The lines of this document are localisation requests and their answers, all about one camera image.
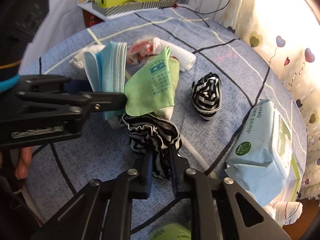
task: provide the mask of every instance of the human hand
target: human hand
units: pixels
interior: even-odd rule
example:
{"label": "human hand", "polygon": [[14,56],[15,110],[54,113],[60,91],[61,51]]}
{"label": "human hand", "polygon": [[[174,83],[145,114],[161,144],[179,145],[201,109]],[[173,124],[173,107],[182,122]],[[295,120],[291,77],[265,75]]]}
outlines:
{"label": "human hand", "polygon": [[[22,148],[20,150],[20,160],[15,170],[17,179],[25,179],[29,173],[29,166],[32,158],[32,147]],[[2,154],[0,152],[0,166],[2,165]]]}

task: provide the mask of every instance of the green bottle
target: green bottle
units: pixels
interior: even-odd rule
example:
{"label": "green bottle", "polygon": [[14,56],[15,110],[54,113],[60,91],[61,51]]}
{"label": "green bottle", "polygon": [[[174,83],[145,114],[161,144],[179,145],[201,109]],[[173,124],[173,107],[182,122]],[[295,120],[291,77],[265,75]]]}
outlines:
{"label": "green bottle", "polygon": [[165,224],[148,234],[147,240],[190,240],[189,229],[178,223]]}

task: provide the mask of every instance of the heart-patterned curtain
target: heart-patterned curtain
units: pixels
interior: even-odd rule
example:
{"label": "heart-patterned curtain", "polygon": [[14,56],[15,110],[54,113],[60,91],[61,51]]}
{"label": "heart-patterned curtain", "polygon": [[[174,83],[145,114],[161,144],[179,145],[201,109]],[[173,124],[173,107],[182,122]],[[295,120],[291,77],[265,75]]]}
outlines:
{"label": "heart-patterned curtain", "polygon": [[251,45],[294,98],[308,132],[299,198],[319,199],[320,26],[316,18],[304,0],[230,0],[222,24]]}

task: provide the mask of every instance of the green circular logo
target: green circular logo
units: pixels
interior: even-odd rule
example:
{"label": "green circular logo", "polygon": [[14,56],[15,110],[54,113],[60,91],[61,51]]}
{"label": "green circular logo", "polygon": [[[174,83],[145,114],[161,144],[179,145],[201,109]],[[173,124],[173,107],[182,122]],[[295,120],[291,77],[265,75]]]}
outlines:
{"label": "green circular logo", "polygon": [[250,148],[251,148],[250,142],[240,143],[239,146],[236,148],[236,155],[239,155],[239,156],[245,155],[250,151]]}

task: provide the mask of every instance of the orange stripe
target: orange stripe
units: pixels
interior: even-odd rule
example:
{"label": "orange stripe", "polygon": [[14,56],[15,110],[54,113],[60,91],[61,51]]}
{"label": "orange stripe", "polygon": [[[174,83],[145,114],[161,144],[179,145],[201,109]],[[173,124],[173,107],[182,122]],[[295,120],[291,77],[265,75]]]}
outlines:
{"label": "orange stripe", "polygon": [[0,69],[9,68],[9,67],[15,67],[16,65],[19,65],[21,63],[21,61],[22,61],[22,59],[18,60],[16,62],[7,64],[7,65],[2,65],[2,66],[0,66]]}

